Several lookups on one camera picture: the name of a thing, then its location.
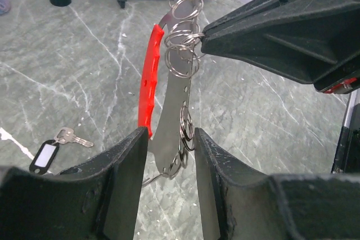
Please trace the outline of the red handled metal key holder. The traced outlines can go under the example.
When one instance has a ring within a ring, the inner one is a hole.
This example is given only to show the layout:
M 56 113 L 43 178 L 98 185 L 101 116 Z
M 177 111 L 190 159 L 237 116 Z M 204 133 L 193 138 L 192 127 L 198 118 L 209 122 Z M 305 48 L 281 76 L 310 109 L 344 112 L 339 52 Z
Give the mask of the red handled metal key holder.
M 139 90 L 138 126 L 148 129 L 148 151 L 160 177 L 172 179 L 187 166 L 195 148 L 194 125 L 188 109 L 191 79 L 200 67 L 195 51 L 203 37 L 197 17 L 203 0 L 168 0 L 170 10 L 154 25 L 148 41 Z M 169 70 L 165 100 L 156 130 L 151 129 L 158 82 L 158 65 Z

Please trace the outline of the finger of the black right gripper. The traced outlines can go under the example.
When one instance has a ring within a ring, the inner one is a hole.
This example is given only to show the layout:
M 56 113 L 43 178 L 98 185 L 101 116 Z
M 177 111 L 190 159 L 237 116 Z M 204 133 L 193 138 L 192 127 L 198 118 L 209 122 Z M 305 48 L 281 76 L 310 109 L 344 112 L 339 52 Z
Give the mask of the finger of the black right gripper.
M 204 28 L 201 50 L 321 93 L 359 88 L 359 0 L 253 0 Z

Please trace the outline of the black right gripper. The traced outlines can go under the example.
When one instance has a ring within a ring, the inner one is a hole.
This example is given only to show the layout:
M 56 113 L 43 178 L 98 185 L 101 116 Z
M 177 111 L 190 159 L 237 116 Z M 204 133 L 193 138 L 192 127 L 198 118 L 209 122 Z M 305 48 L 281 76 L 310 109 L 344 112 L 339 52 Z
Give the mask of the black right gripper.
M 349 93 L 331 172 L 359 173 L 359 78 L 345 81 L 336 93 Z

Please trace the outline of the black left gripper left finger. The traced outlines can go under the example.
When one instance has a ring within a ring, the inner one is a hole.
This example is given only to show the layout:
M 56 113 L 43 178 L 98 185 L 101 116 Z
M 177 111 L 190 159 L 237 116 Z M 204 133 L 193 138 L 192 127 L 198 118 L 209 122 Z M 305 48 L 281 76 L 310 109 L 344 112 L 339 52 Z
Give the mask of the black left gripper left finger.
M 132 239 L 148 146 L 139 127 L 57 175 L 1 167 L 2 239 Z

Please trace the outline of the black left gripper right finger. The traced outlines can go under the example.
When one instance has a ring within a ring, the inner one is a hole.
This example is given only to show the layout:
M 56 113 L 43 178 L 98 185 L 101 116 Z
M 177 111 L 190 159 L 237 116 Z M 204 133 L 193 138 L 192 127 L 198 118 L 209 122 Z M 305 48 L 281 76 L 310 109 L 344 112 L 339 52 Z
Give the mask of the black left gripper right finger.
M 205 239 L 358 239 L 358 174 L 271 174 L 195 129 Z

